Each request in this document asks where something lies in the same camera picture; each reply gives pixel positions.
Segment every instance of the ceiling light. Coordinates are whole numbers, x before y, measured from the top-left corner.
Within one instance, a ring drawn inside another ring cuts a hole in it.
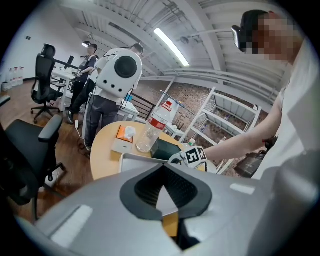
[[[88,48],[89,45],[91,45],[91,43],[90,43],[89,41],[84,41],[84,42],[82,43],[82,45],[83,45],[84,47]]]
[[[189,66],[188,61],[186,60],[186,58],[182,55],[182,53],[179,51],[179,49],[175,46],[175,44],[170,40],[169,37],[167,37],[167,35],[165,33],[162,32],[162,30],[160,28],[157,28],[154,33],[160,37],[162,39],[162,41],[165,42],[165,44],[167,46],[169,46],[169,48],[171,49],[171,51],[173,51],[173,53],[175,54],[175,56],[177,56],[177,58],[181,61],[183,66]]]

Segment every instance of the wooden floor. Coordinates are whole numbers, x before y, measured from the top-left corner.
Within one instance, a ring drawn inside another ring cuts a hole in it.
[[[4,93],[9,95],[11,100],[0,107],[0,122],[4,129],[6,129],[14,120],[20,119],[30,124],[33,124],[33,118],[38,112],[30,113],[31,108],[39,107],[31,99],[31,88],[33,82],[25,82],[23,85],[12,88]],[[57,110],[52,110],[53,114],[58,114]],[[41,114],[37,120],[37,125],[44,127],[51,116],[47,113]],[[84,185],[93,181],[90,160],[78,152],[77,141],[79,135],[73,125],[66,123],[66,116],[63,116],[63,123],[59,130],[59,139],[56,144],[56,160],[62,162],[66,167],[66,172],[59,172],[58,180],[53,187],[64,196],[69,196]],[[38,198],[38,216],[41,217],[52,206],[58,203],[60,199],[46,191],[39,193]],[[14,202],[10,202],[12,210],[15,214],[31,221],[31,203],[18,206]]]

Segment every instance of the shoe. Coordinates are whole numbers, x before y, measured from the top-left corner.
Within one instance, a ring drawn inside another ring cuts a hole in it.
[[[73,125],[74,124],[74,114],[71,111],[68,111],[66,113],[66,119],[68,124]]]
[[[85,148],[86,148],[87,151],[91,152],[91,147],[88,146],[88,145],[86,144],[86,142],[84,142],[84,146],[85,146]]]

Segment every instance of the white ceiling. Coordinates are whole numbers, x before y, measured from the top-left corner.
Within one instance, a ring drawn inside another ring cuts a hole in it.
[[[244,12],[259,9],[283,14],[265,0],[57,0],[69,23],[101,53],[141,43],[143,76],[179,76],[204,80],[254,96],[271,105],[289,66],[244,54],[233,43],[232,25]],[[160,28],[179,48],[190,67],[183,67],[154,34]],[[212,33],[201,33],[218,30]],[[188,44],[181,41],[187,37]]]

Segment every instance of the man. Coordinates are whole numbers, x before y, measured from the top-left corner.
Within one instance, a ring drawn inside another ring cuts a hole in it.
[[[241,29],[246,34],[247,46],[252,45],[253,53],[265,54],[271,60],[293,65],[291,79],[279,93],[263,122],[248,133],[207,148],[205,153],[210,160],[240,158],[263,147],[263,140],[278,134],[276,144],[252,177],[260,179],[266,169],[279,167],[286,160],[307,150],[306,144],[300,139],[301,129],[298,134],[292,116],[293,112],[297,112],[297,103],[302,102],[305,95],[319,86],[319,63],[309,40],[289,25],[288,20],[273,12],[251,10],[244,13]],[[310,126],[313,125],[311,120],[307,121]]]
[[[98,75],[106,66],[107,62],[109,61],[109,58],[113,58],[111,55],[114,55],[115,53],[118,53],[121,51],[132,51],[138,56],[140,56],[144,52],[144,49],[138,43],[134,44],[130,48],[130,50],[123,49],[123,48],[111,49],[104,55],[103,58],[101,58],[97,62],[96,67],[97,67]],[[134,83],[133,89],[137,88],[141,75],[142,74],[140,73],[139,77]],[[117,116],[122,100],[123,100],[122,98],[117,98],[113,95],[108,94],[106,91],[103,91],[101,88],[97,86],[95,87],[92,93],[92,97],[89,100],[88,110],[86,115],[87,127],[85,131],[84,145],[88,151],[91,151],[91,146],[96,137],[97,128],[98,128],[101,116],[102,116],[101,128],[107,126],[108,124],[111,124],[114,121],[115,117]]]
[[[95,59],[96,59],[95,63],[97,64],[99,60],[99,56],[96,55]],[[98,71],[96,68],[89,71],[88,80],[84,88],[82,89],[78,97],[75,99],[72,106],[69,107],[66,117],[67,117],[67,122],[70,125],[74,124],[74,114],[79,113],[81,106],[88,101],[89,94],[92,93],[92,91],[96,87],[97,76],[98,76]]]
[[[67,110],[72,108],[77,97],[85,87],[85,83],[87,82],[90,71],[94,69],[96,63],[95,53],[97,49],[98,46],[94,43],[90,44],[87,48],[88,55],[85,57],[84,61],[81,63],[77,70],[75,82],[73,83],[73,95],[71,99],[71,105],[67,108]]]

